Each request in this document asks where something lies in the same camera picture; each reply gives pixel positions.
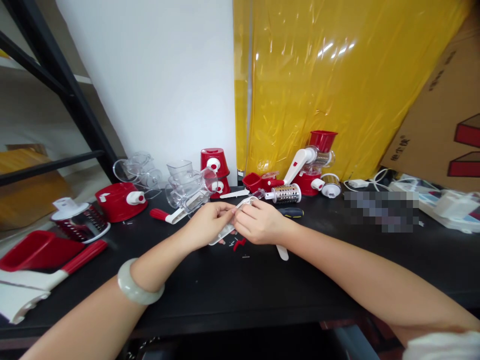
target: red plastic container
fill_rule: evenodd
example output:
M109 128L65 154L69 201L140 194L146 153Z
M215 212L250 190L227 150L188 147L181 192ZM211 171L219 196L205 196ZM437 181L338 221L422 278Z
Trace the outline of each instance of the red plastic container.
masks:
M315 130L310 132L310 142L308 145L315 146L320 153L328 153L332 148L335 137L338 132Z
M257 173L251 172L241 181L245 187L253 194L262 188L262 178Z
M224 150L220 147L202 149L200 152L200 170L206 167L212 168L218 178L224 178L230 174Z
M0 269L14 272L58 268L84 247L81 242L57 237L50 231L33 231L0 260Z
M131 182L119 182L103 188L95 193L106 219L110 223L119 223L140 214L148 201L141 191Z

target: white wall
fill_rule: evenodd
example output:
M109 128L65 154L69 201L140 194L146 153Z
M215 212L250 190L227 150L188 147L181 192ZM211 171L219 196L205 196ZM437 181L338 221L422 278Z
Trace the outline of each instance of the white wall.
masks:
M225 150L236 185L231 0L57 0L127 154L172 160Z

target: cardboard box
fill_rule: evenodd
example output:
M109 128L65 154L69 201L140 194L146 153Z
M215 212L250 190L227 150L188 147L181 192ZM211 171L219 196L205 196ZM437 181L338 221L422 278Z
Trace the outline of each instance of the cardboard box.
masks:
M480 6L465 20L381 164L443 187L480 191Z

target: red plastic handle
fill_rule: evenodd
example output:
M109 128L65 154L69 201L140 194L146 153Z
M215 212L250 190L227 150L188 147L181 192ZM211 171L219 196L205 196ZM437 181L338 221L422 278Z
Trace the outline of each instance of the red plastic handle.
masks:
M160 210L160 209L150 210L150 216L154 219L166 221L168 215L170 215L170 214L166 213L165 211Z
M72 260L70 260L64 267L61 269L66 271L69 275L72 275L78 269L80 269L83 265L88 263L98 254L100 254L103 250L107 248L108 244L103 240L97 240L92 245L87 246L85 250L75 256Z

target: yellow plastic curtain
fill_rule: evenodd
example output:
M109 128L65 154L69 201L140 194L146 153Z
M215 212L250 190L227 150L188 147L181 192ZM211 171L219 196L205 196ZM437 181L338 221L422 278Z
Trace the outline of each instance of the yellow plastic curtain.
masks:
M338 132L342 180L368 179L469 0L234 0L240 170L287 172L312 130ZM251 119L247 143L248 62Z

